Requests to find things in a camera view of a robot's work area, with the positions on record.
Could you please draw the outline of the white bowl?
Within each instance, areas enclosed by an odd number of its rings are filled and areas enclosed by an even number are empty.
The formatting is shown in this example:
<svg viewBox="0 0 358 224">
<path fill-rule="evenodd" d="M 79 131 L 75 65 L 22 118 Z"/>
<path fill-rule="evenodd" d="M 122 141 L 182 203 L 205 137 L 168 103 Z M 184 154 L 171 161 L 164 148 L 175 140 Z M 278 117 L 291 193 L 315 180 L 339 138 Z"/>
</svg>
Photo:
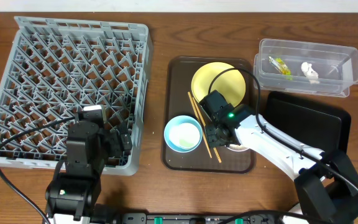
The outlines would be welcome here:
<svg viewBox="0 0 358 224">
<path fill-rule="evenodd" d="M 234 152 L 244 152 L 244 151 L 246 151 L 246 150 L 249 149 L 248 147 L 245 147 L 245 146 L 243 146 L 243 145 L 237 145 L 237 144 L 229 144 L 229 145 L 227 146 L 227 148 L 228 148 L 229 150 L 234 151 Z"/>
</svg>

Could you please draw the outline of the green snack wrapper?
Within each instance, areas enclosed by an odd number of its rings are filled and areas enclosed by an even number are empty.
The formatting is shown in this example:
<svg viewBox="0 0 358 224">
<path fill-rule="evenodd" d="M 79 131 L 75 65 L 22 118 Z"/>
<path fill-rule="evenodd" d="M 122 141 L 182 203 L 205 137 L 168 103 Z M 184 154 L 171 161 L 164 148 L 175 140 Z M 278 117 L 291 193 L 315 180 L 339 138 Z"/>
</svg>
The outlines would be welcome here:
<svg viewBox="0 0 358 224">
<path fill-rule="evenodd" d="M 282 75 L 291 75 L 290 69 L 287 67 L 285 62 L 281 58 L 273 58 L 271 56 L 268 57 L 270 64 L 278 70 Z"/>
</svg>

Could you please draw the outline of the white tissue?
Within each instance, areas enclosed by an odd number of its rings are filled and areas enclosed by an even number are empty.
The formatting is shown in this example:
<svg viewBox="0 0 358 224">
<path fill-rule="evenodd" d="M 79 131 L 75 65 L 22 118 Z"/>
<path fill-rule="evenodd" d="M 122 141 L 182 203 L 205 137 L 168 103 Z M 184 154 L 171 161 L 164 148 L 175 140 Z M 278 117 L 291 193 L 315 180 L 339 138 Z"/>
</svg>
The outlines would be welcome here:
<svg viewBox="0 0 358 224">
<path fill-rule="evenodd" d="M 304 76 L 309 80 L 311 84 L 318 84 L 319 83 L 319 76 L 316 71 L 312 69 L 312 64 L 308 62 L 303 62 L 301 64 L 301 71 L 303 72 Z"/>
</svg>

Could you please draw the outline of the white paper cup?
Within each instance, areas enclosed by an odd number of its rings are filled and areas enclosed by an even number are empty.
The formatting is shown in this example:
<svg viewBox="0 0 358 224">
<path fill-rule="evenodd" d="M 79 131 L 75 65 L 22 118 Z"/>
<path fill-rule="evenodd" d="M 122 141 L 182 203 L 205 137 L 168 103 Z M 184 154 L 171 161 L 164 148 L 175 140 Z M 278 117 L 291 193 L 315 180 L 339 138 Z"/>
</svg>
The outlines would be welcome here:
<svg viewBox="0 0 358 224">
<path fill-rule="evenodd" d="M 174 126 L 168 137 L 175 146 L 181 149 L 192 149 L 200 141 L 201 134 L 194 124 L 182 123 Z"/>
</svg>

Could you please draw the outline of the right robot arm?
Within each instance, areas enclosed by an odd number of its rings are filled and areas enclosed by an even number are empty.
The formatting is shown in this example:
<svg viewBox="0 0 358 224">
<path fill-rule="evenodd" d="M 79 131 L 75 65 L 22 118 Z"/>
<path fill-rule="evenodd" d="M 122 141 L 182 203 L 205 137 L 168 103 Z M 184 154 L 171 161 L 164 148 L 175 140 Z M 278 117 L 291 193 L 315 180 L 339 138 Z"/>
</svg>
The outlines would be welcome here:
<svg viewBox="0 0 358 224">
<path fill-rule="evenodd" d="M 210 146 L 249 148 L 268 159 L 295 184 L 299 207 L 245 212 L 280 215 L 308 223 L 352 223 L 358 217 L 358 173 L 347 154 L 330 154 L 304 144 L 269 124 L 247 105 L 202 103 L 212 123 L 207 127 Z"/>
</svg>

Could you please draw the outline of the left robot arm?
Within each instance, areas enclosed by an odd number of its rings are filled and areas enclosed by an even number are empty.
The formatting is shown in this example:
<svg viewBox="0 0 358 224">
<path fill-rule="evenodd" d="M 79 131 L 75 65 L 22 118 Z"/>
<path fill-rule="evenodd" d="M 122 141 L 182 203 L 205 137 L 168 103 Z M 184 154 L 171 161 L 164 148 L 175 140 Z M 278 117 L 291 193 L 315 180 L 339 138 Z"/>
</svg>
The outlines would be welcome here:
<svg viewBox="0 0 358 224">
<path fill-rule="evenodd" d="M 117 210 L 97 204 L 101 174 L 110 157 L 132 147 L 126 123 L 115 131 L 100 121 L 77 121 L 68 130 L 67 158 L 58 162 L 45 193 L 50 223 L 120 223 Z"/>
</svg>

